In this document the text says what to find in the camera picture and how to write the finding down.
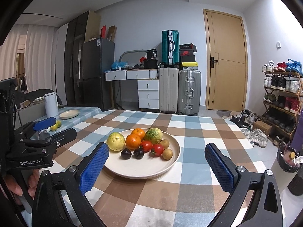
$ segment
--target teal suitcase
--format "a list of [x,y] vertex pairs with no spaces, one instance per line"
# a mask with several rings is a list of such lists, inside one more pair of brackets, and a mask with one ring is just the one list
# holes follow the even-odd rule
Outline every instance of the teal suitcase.
[[162,64],[165,67],[177,67],[180,63],[179,32],[162,31]]

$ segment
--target white kettle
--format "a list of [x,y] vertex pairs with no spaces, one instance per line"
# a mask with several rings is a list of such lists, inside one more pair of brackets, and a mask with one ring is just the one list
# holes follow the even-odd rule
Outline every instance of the white kettle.
[[46,116],[48,118],[55,117],[59,114],[57,94],[55,92],[44,95]]

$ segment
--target screw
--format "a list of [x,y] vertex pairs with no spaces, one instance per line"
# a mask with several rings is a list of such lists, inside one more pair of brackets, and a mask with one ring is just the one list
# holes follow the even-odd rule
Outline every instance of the screw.
[[70,171],[70,172],[74,172],[76,169],[77,169],[76,166],[70,166],[70,167],[69,167],[69,171]]
[[246,171],[246,168],[244,166],[238,166],[238,170],[243,173]]
[[48,174],[48,170],[44,170],[44,171],[41,173],[42,176],[46,176],[47,174]]
[[270,176],[273,174],[271,170],[266,170],[266,173]]

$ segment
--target refrigerator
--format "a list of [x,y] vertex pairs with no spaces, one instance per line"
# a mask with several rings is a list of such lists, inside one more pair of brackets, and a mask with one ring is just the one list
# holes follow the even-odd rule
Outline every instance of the refrigerator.
[[111,69],[115,58],[115,43],[97,38],[83,44],[82,77],[84,106],[111,108],[110,83],[104,71]]

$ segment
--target checkered tablecloth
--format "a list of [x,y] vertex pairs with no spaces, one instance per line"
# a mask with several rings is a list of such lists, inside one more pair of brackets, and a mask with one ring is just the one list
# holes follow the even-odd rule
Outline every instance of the checkered tablecloth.
[[[224,204],[223,192],[205,160],[205,145],[213,142],[236,165],[263,173],[263,162],[240,129],[224,119],[111,110],[74,126],[77,138],[54,155],[52,173],[78,165],[112,132],[157,127],[171,134],[181,146],[177,163],[165,174],[147,180],[131,180],[105,167],[86,197],[108,227],[207,226]],[[237,226],[252,197],[246,200],[233,224]],[[80,222],[67,195],[63,197],[76,225]]]

